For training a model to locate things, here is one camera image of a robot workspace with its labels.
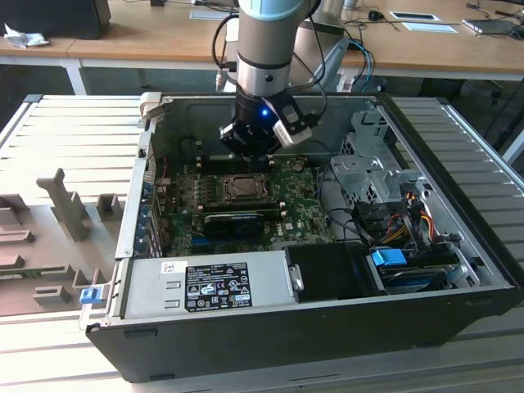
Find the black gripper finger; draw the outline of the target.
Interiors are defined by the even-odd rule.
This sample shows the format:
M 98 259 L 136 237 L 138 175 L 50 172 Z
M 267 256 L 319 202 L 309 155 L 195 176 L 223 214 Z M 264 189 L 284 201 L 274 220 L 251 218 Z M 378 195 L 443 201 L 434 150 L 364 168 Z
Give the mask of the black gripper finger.
M 245 161 L 251 172 L 260 172 L 262 155 L 256 136 L 249 125 L 232 122 L 219 131 L 219 139 L 235 157 Z
M 279 166 L 280 161 L 282 160 L 282 156 L 279 153 L 281 149 L 282 144 L 280 142 L 269 148 L 260 162 L 260 168 L 263 172 L 272 172 Z

